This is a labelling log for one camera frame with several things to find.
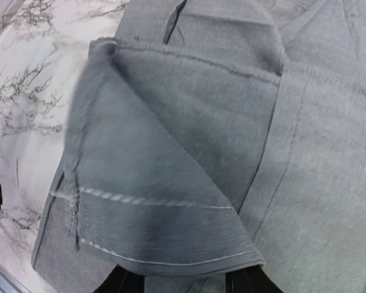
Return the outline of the grey long sleeve shirt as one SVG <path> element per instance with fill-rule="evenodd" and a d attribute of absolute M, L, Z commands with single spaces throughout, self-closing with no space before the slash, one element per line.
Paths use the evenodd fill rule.
<path fill-rule="evenodd" d="M 90 43 L 32 252 L 57 292 L 366 292 L 366 1 L 130 1 Z"/>

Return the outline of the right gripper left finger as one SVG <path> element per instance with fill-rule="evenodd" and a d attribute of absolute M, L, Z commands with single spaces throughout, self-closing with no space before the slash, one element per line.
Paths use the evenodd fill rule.
<path fill-rule="evenodd" d="M 116 266 L 93 293 L 144 293 L 145 277 Z"/>

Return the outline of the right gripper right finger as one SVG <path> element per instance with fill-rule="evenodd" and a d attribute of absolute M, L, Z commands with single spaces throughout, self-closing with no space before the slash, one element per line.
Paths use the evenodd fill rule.
<path fill-rule="evenodd" d="M 226 293 L 282 293 L 261 266 L 229 272 L 225 276 Z"/>

